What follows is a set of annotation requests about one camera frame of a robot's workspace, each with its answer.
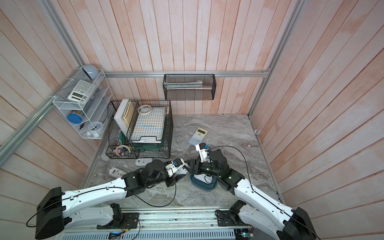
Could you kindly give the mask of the tape roll in organizer tray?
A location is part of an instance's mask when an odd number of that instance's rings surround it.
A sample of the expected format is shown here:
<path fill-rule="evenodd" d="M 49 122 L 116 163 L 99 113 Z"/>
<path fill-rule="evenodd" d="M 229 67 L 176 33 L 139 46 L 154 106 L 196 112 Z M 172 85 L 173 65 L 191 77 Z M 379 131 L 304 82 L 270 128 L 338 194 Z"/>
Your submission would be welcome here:
<path fill-rule="evenodd" d="M 119 157 L 127 156 L 132 152 L 132 148 L 126 145 L 119 145 L 115 148 L 114 152 Z"/>

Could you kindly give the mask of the white mouse near organizer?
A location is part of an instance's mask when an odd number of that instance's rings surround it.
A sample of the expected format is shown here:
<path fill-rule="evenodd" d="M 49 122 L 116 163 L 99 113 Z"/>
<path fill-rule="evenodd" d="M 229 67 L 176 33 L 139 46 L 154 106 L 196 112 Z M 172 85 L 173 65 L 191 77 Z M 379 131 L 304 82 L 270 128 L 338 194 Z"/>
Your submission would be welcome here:
<path fill-rule="evenodd" d="M 137 167 L 145 167 L 147 164 L 151 163 L 153 161 L 153 158 L 139 158 L 136 159 L 135 165 Z"/>

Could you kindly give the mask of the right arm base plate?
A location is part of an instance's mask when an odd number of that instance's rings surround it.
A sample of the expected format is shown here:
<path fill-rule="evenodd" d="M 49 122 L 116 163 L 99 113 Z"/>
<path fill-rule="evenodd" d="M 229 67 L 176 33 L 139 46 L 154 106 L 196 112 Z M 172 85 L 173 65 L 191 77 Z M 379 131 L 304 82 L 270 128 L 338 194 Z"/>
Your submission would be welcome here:
<path fill-rule="evenodd" d="M 236 201 L 229 210 L 222 211 L 216 210 L 215 216 L 218 221 L 219 227 L 231 227 L 231 226 L 251 226 L 245 223 L 240 218 L 241 209 L 245 210 L 245 207 L 249 207 L 246 202 L 238 200 Z"/>

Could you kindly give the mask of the teal plastic storage box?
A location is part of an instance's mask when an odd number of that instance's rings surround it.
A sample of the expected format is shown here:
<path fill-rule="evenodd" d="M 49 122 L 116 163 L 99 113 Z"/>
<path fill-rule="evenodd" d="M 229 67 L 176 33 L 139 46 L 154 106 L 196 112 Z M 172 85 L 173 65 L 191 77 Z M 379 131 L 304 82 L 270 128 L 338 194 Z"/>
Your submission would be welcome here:
<path fill-rule="evenodd" d="M 191 179 L 191 182 L 193 184 L 193 186 L 201 189 L 201 190 L 204 190 L 206 192 L 210 192 L 212 190 L 214 190 L 218 184 L 218 178 L 216 177 L 213 177 L 213 182 L 211 184 L 207 184 L 205 181 L 204 181 L 204 174 L 201 174 L 201 175 L 190 175 L 190 179 Z"/>

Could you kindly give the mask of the white mouse long underside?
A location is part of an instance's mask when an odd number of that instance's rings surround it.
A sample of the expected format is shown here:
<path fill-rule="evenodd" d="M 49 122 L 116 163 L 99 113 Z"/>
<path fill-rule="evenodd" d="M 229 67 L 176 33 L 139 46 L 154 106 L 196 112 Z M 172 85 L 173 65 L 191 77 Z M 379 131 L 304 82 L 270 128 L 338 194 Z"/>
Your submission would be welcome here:
<path fill-rule="evenodd" d="M 205 181 L 207 184 L 211 184 L 211 183 L 213 182 L 213 177 L 212 177 L 212 176 L 205 175 L 205 176 L 204 176 L 204 181 Z"/>

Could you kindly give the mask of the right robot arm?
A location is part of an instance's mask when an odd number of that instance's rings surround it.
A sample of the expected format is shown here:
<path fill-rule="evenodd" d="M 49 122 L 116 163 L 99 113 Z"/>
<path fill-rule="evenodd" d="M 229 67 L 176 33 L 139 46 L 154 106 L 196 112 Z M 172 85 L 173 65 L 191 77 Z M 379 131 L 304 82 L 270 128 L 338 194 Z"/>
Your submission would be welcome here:
<path fill-rule="evenodd" d="M 209 151 L 209 160 L 188 160 L 190 174 L 217 178 L 223 189 L 237 196 L 232 206 L 236 221 L 251 225 L 275 240 L 316 240 L 318 236 L 308 213 L 292 209 L 252 185 L 244 175 L 232 169 L 221 150 Z"/>

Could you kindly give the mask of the checkered folio book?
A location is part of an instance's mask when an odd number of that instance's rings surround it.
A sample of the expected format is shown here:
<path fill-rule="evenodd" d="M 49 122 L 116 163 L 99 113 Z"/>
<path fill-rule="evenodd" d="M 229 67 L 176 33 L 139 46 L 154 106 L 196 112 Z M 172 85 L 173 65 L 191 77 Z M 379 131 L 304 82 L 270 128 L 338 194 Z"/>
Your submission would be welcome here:
<path fill-rule="evenodd" d="M 133 143 L 154 143 L 162 141 L 167 108 L 153 107 L 148 115 L 138 115 L 130 140 Z"/>

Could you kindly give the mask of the black mesh wall basket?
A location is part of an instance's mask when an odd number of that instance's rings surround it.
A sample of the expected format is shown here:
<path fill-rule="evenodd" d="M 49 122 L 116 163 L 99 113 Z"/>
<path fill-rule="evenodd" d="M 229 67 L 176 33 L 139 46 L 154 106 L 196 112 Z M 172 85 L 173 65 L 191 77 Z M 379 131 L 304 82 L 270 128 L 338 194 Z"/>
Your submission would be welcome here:
<path fill-rule="evenodd" d="M 165 74 L 163 90 L 169 101 L 211 101 L 216 94 L 214 74 Z"/>

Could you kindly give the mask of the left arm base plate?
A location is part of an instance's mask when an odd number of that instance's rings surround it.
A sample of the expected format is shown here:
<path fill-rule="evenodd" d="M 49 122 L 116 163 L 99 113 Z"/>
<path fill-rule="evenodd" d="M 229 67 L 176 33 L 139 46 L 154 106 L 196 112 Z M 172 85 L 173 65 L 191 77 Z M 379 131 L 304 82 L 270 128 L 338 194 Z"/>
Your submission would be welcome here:
<path fill-rule="evenodd" d="M 109 208 L 113 211 L 112 220 L 104 225 L 97 225 L 98 230 L 106 229 L 136 229 L 139 223 L 139 213 L 123 213 L 119 204 L 112 203 Z"/>

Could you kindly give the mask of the blue lid container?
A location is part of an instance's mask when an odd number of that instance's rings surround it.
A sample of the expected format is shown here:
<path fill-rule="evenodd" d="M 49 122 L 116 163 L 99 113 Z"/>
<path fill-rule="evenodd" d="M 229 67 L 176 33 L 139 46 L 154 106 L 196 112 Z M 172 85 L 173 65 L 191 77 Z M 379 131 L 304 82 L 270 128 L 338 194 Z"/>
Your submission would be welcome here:
<path fill-rule="evenodd" d="M 67 120 L 72 124 L 80 124 L 83 121 L 84 112 L 81 110 L 73 110 L 67 115 Z"/>

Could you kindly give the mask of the white upright binder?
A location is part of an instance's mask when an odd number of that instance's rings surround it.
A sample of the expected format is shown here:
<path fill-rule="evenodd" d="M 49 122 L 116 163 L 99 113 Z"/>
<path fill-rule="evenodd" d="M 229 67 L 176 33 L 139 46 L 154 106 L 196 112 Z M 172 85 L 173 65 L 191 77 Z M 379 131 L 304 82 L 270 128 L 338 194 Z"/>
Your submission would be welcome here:
<path fill-rule="evenodd" d="M 115 113 L 114 120 L 117 123 L 118 127 L 122 131 L 122 133 L 126 136 L 129 128 L 129 123 L 127 120 L 127 112 L 129 111 L 131 106 L 131 100 L 123 99 L 120 102 L 120 105 Z"/>

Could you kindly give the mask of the white tape roll on organizer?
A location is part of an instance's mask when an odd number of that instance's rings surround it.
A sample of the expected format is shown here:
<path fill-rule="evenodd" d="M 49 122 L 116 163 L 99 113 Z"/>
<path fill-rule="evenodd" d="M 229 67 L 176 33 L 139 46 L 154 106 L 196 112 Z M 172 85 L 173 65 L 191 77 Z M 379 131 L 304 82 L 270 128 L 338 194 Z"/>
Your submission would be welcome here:
<path fill-rule="evenodd" d="M 141 105 L 138 108 L 139 115 L 148 115 L 153 111 L 153 107 L 150 105 Z"/>

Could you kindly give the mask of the green zipper pouch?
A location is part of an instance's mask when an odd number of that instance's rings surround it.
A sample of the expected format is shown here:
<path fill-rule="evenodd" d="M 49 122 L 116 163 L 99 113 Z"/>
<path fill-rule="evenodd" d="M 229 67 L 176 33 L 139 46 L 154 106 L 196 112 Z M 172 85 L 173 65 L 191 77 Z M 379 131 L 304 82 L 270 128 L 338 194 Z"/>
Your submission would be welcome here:
<path fill-rule="evenodd" d="M 160 142 L 158 144 L 154 143 L 133 143 L 133 147 L 135 150 L 140 152 L 146 152 L 146 151 L 159 151 L 163 148 L 164 143 Z"/>

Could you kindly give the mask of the yellow blue calculator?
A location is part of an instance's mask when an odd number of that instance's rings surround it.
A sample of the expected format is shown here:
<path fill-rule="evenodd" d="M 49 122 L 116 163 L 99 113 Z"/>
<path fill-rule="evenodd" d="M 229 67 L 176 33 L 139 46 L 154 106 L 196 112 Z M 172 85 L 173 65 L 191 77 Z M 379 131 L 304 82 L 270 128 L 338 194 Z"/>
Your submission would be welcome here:
<path fill-rule="evenodd" d="M 201 144 L 203 142 L 205 136 L 207 135 L 207 132 L 208 131 L 206 131 L 206 130 L 204 130 L 202 128 L 198 128 L 196 130 L 196 132 L 190 138 L 189 144 L 192 145 L 192 146 L 196 146 L 196 145 Z"/>

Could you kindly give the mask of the white mouse small underside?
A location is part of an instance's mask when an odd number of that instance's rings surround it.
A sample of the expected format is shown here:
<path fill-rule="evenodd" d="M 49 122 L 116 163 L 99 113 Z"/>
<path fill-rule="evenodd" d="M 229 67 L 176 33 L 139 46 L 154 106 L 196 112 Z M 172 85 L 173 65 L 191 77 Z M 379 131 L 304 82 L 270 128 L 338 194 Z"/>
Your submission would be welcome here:
<path fill-rule="evenodd" d="M 116 168 L 116 167 L 112 167 L 109 170 L 109 175 L 115 179 L 122 178 L 126 174 L 127 174 L 127 172 L 125 172 L 119 168 Z"/>

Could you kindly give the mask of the ruler in mesh basket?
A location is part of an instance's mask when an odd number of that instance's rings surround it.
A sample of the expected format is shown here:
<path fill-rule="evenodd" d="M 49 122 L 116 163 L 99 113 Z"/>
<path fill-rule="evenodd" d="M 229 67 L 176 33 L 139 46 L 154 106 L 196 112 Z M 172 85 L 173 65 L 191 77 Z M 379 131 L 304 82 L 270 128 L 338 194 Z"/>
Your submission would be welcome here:
<path fill-rule="evenodd" d="M 164 82 L 163 87 L 167 90 L 195 90 L 195 89 L 202 89 L 203 82 L 202 81 L 196 81 L 196 82 L 183 82 L 183 83 L 168 83 Z"/>

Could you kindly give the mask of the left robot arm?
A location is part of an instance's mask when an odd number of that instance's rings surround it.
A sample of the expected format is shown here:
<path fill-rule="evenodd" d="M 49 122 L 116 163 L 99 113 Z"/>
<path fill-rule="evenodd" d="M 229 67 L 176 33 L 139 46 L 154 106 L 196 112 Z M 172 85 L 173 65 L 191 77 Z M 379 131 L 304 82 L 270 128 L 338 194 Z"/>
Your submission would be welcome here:
<path fill-rule="evenodd" d="M 128 172 L 105 184 L 76 191 L 51 189 L 37 206 L 35 238 L 43 240 L 57 235 L 76 222 L 75 213 L 95 205 L 143 193 L 159 183 L 174 186 L 187 174 L 183 159 L 163 162 L 155 159 L 143 168 Z"/>

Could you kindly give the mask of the white tape roll on shelf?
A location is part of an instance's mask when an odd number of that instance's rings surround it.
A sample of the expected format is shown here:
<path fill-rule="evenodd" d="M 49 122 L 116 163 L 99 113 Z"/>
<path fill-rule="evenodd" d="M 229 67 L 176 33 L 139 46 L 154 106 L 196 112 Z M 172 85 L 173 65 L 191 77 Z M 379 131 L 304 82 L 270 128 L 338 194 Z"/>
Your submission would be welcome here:
<path fill-rule="evenodd" d="M 96 138 L 96 139 L 99 138 L 102 127 L 103 127 L 103 123 L 101 122 L 91 122 L 88 125 L 87 136 L 89 138 Z"/>

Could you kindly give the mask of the white desk calculator on shelf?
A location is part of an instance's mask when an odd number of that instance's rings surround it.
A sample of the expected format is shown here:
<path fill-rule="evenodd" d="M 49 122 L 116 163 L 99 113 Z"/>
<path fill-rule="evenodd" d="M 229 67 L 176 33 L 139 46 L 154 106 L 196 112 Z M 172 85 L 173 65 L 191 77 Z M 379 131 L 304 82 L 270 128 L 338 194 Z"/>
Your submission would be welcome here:
<path fill-rule="evenodd" d="M 96 85 L 85 80 L 79 80 L 67 99 L 79 103 L 80 105 L 85 105 L 90 100 L 95 89 Z"/>

